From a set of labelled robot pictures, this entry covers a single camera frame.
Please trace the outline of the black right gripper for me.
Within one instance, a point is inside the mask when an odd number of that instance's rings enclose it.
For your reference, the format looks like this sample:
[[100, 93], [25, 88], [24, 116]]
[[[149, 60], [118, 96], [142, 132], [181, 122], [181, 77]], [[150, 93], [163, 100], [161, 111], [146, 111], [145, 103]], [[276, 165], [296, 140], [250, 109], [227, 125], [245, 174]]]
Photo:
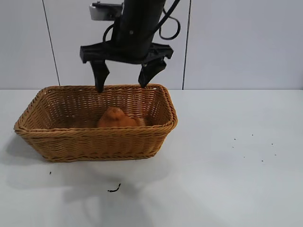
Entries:
[[161, 71], [173, 50], [169, 45], [153, 43], [159, 31], [174, 11], [172, 5], [164, 9], [163, 0], [125, 0], [121, 4], [94, 2], [89, 11], [92, 20], [112, 21], [104, 32], [102, 42], [80, 47], [83, 63], [90, 62], [95, 88], [104, 90], [109, 69], [105, 60], [129, 64], [143, 64], [138, 82], [145, 88]]

